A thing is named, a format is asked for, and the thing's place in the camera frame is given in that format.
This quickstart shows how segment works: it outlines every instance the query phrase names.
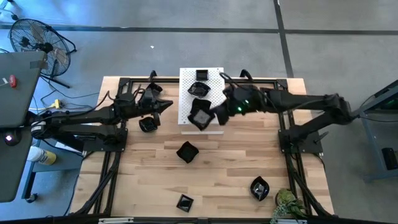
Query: fan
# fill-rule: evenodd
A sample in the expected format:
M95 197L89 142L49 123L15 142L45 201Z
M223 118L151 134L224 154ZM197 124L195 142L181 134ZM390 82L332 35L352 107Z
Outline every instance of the fan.
M47 54L47 68L41 73L51 78L64 74L70 66L70 53L76 52L76 46L64 38L51 26L33 19L20 19L10 30L9 38L16 52L41 50ZM65 41L74 49L70 52Z

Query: white container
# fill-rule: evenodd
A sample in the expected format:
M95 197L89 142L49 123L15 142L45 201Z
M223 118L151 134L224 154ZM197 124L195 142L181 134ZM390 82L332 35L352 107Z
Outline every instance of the white container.
M51 165L55 162L57 156L50 151L41 149L36 146L31 146L29 149L29 154L27 155L27 160L31 162L38 162L44 165Z

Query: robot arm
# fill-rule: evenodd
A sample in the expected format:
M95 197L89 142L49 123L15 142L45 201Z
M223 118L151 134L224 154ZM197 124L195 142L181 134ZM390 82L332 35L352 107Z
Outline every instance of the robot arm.
M349 103L337 94L334 95L293 95L285 90L260 88L254 85L230 85L223 90L225 101L208 112L216 114L220 125L225 125L229 117L253 112L281 113L287 110L322 110L324 113L311 121L292 126L286 130L289 142L305 139L309 134L331 124L348 124L354 120L350 116ZM210 119L202 123L205 129Z
M136 102L136 96L141 91L141 98ZM139 88L136 92L128 91L117 95L110 106L99 110L85 112L56 112L36 116L28 122L32 136L36 139L54 138L68 146L82 151L95 150L83 147L82 141L75 136L91 136L105 145L117 144L127 138L127 129L117 127L131 118L151 114L156 126L160 125L159 115L173 104L173 101L158 99L162 88L151 83L145 90ZM101 123L100 126L83 125L86 123Z

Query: gray floor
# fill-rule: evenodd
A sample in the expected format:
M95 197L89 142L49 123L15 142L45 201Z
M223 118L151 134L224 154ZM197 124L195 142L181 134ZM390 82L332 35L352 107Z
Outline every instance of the gray floor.
M287 29L397 30L394 0L280 0ZM277 28L271 0L101 0L40 3L16 0L6 8L20 17L49 24L121 27ZM0 21L12 22L1 14ZM0 48L12 50L8 30L0 30ZM78 47L69 70L60 77L73 86L71 96L94 93L104 75L178 75L180 67L224 67L232 76L248 69L254 77L286 77L278 34L215 34L161 32L61 32ZM305 79L309 94L339 93L353 109L369 95L397 79L398 36L288 35L295 77ZM40 82L36 99L50 90ZM47 102L60 98L54 95ZM97 96L74 100L95 105ZM394 124L374 124L396 133ZM322 141L326 175L335 213L345 218L398 221L398 179L366 184L374 154L360 122L325 128ZM396 148L396 142L388 144ZM75 173L37 177L40 201L20 199L0 204L0 220L63 215L70 201Z

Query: wooden table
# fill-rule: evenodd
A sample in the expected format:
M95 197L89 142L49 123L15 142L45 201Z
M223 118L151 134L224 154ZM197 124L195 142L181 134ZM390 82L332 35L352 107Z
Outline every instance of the wooden table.
M99 100L108 90L115 96L119 78L104 77ZM287 81L291 93L306 94L303 79ZM235 116L224 127L224 135L181 135L177 125L178 83L160 85L164 89L161 98L174 104L162 113L162 125L154 133L143 133L139 118L127 123L129 137L119 166L112 216L271 217L277 191L289 188L285 159L279 152L277 114ZM107 99L103 106L111 103ZM297 124L312 118L305 110L294 111L294 117ZM189 164L175 153L185 141L200 151ZM83 162L71 212L81 208L97 187L103 157L104 153L96 152ZM311 154L302 157L309 189L333 213L322 163ZM262 202L249 192L250 183L259 175L271 187ZM189 213L176 208L181 194L195 200Z

